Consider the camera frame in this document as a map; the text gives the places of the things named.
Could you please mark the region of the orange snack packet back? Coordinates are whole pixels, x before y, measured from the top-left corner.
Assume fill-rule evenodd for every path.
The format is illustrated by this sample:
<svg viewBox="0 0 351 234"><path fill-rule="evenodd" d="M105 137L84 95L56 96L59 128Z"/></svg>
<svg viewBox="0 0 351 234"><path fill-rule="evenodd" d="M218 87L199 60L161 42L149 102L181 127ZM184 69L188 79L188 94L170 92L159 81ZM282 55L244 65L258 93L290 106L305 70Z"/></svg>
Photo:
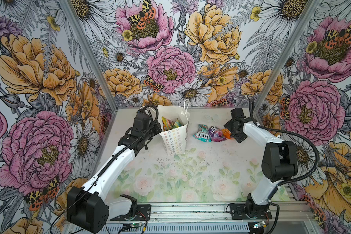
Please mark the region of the orange snack packet back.
<svg viewBox="0 0 351 234"><path fill-rule="evenodd" d="M228 129L222 129L223 135L226 139L231 139L232 138L232 133Z"/></svg>

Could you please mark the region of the green snack packet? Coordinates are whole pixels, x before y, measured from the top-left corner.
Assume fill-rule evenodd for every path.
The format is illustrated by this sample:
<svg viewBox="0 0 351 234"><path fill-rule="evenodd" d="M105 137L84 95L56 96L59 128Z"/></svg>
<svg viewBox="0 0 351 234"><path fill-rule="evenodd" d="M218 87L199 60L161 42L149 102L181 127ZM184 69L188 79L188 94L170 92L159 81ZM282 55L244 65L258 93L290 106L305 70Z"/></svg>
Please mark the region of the green snack packet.
<svg viewBox="0 0 351 234"><path fill-rule="evenodd" d="M161 119L162 119L163 130L164 131L172 130L172 128L174 126L174 122L170 119L165 118L165 117L162 117Z"/></svg>
<svg viewBox="0 0 351 234"><path fill-rule="evenodd" d="M176 128L179 128L179 127L182 127L183 124L181 123L181 121L179 119L177 119L174 123L173 123L173 126L172 126L172 129L176 129Z"/></svg>

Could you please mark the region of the white paper bag with cartoon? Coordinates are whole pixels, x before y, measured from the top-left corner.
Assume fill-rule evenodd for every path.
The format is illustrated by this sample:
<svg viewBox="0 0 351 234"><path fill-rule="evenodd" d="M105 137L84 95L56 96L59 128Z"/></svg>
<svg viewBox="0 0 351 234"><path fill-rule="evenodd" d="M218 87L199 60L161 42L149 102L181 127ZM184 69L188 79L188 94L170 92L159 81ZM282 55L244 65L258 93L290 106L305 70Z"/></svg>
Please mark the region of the white paper bag with cartoon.
<svg viewBox="0 0 351 234"><path fill-rule="evenodd" d="M163 145L167 155L181 155L185 153L187 137L188 137L188 124L190 120L190 113L188 108L190 105L189 100L185 100L183 106L163 106L157 107L159 112L158 122L160 123L162 132L160 133ZM180 123L180 127L170 130L165 130L163 126L162 117Z"/></svg>

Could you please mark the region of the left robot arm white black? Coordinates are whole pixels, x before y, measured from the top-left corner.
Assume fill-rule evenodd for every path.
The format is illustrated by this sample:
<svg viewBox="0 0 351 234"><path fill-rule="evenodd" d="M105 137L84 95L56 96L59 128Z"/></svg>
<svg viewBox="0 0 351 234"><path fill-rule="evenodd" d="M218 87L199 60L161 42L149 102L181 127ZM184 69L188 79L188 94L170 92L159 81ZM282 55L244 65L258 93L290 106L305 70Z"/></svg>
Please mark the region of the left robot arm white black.
<svg viewBox="0 0 351 234"><path fill-rule="evenodd" d="M67 221L96 234L106 222L118 216L134 218L137 200L121 195L106 203L109 190L125 167L142 149L148 148L152 138L161 132L159 111L150 104L140 108L134 123L118 142L110 159L82 187L72 187L67 195Z"/></svg>

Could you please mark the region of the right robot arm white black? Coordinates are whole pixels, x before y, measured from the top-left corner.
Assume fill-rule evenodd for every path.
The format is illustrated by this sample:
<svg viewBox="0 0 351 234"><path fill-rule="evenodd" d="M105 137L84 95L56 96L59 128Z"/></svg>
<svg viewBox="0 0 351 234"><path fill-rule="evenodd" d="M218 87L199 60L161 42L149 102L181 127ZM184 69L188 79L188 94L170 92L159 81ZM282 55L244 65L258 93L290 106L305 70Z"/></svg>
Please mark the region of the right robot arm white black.
<svg viewBox="0 0 351 234"><path fill-rule="evenodd" d="M244 208L250 218L270 217L270 201L280 188L280 183L297 174L295 144L274 136L270 130L247 118L241 108L231 110L231 120L224 127L238 143L250 137L264 147L261 163L263 179L248 194Z"/></svg>

